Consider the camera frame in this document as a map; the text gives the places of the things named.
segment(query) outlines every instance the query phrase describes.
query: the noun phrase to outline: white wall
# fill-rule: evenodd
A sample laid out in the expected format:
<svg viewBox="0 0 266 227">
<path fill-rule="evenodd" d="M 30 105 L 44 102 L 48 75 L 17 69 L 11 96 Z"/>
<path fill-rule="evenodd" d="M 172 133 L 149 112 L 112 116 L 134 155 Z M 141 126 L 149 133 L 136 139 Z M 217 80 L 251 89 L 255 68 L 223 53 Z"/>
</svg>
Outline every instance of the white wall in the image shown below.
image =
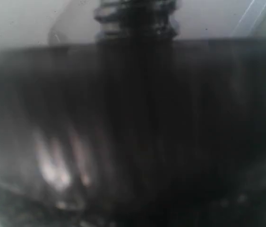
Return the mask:
<svg viewBox="0 0 266 227">
<path fill-rule="evenodd" d="M 248 35 L 266 10 L 266 0 L 181 0 L 175 14 L 178 38 Z M 55 41 L 90 43 L 100 26 L 93 20 L 99 0 L 0 0 L 0 49 Z"/>
</svg>

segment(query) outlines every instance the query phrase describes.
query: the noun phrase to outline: bottle neck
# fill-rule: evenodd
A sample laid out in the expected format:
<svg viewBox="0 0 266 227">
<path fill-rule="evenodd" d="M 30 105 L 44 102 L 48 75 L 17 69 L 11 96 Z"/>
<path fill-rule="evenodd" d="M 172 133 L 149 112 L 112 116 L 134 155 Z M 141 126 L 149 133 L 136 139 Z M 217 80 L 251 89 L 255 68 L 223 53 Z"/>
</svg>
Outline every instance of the bottle neck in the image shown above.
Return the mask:
<svg viewBox="0 0 266 227">
<path fill-rule="evenodd" d="M 101 0 L 95 19 L 101 23 L 99 41 L 172 40 L 177 34 L 171 15 L 176 0 Z"/>
</svg>

